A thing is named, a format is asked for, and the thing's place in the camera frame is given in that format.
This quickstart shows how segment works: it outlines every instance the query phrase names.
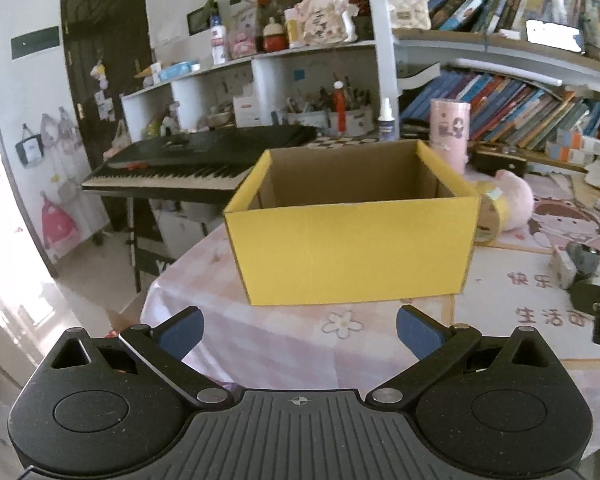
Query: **flower pattern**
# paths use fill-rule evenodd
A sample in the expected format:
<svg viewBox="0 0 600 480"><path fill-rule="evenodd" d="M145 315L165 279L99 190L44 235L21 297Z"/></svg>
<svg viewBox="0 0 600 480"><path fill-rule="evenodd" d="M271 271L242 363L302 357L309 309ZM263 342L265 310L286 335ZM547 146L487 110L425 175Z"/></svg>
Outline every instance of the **flower pattern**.
<svg viewBox="0 0 600 480"><path fill-rule="evenodd" d="M335 332L338 339L346 339L351 335L351 332L358 332L364 330L365 326L353 319L353 312L350 310L344 311L342 316L335 312L327 314L329 322L322 327L322 331L325 334Z"/></svg>

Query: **dark wooden door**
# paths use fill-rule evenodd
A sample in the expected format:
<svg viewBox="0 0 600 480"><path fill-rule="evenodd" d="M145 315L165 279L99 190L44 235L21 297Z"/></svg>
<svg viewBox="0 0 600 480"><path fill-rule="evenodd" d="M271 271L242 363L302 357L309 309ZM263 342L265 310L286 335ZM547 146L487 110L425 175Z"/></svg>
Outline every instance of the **dark wooden door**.
<svg viewBox="0 0 600 480"><path fill-rule="evenodd" d="M144 0L61 0L64 55L75 115L91 168L103 163L111 147L118 121L124 118L120 94L141 87L134 75L152 62ZM112 98L115 120L101 120L95 94L100 91L91 70L101 61ZM124 199L103 199L114 229L126 223ZM156 237L154 216L147 201L139 204L136 225L139 234Z"/></svg>

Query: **yellow cardboard box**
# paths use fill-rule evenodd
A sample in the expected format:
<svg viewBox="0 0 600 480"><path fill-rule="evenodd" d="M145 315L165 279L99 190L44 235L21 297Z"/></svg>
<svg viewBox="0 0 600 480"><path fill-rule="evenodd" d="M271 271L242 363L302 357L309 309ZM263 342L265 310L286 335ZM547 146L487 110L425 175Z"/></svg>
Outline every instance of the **yellow cardboard box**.
<svg viewBox="0 0 600 480"><path fill-rule="evenodd" d="M480 197L426 144L265 152L224 210L254 305L455 294Z"/></svg>

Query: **pink cylinder container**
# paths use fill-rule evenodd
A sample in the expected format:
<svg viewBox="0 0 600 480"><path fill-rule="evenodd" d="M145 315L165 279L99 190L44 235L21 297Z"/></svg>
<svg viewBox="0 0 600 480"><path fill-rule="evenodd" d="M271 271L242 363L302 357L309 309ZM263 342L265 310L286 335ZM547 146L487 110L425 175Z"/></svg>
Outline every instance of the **pink cylinder container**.
<svg viewBox="0 0 600 480"><path fill-rule="evenodd" d="M467 162L471 105L453 99L432 99L429 139L433 150L459 174Z"/></svg>

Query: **tape roll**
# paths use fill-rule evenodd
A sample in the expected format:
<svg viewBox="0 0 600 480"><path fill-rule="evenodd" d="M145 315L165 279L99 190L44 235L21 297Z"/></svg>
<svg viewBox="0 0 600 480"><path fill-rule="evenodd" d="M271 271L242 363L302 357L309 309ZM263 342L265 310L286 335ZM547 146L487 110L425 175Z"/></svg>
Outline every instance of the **tape roll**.
<svg viewBox="0 0 600 480"><path fill-rule="evenodd" d="M491 242L509 220L509 205L502 190L493 182L474 182L474 186L482 197L475 240Z"/></svg>

